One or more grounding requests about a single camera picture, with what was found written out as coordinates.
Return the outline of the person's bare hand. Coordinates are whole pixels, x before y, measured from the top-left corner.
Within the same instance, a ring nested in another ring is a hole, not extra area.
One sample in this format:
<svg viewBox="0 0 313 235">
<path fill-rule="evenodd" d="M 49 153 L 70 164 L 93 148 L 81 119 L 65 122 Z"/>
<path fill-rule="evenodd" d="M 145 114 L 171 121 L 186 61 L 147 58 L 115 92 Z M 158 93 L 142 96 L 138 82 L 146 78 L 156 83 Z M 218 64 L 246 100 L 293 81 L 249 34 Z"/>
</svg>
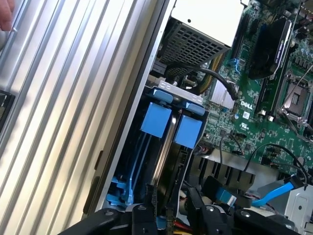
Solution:
<svg viewBox="0 0 313 235">
<path fill-rule="evenodd" d="M 2 31 L 12 29 L 14 8 L 14 0 L 0 0 L 0 28 Z"/>
</svg>

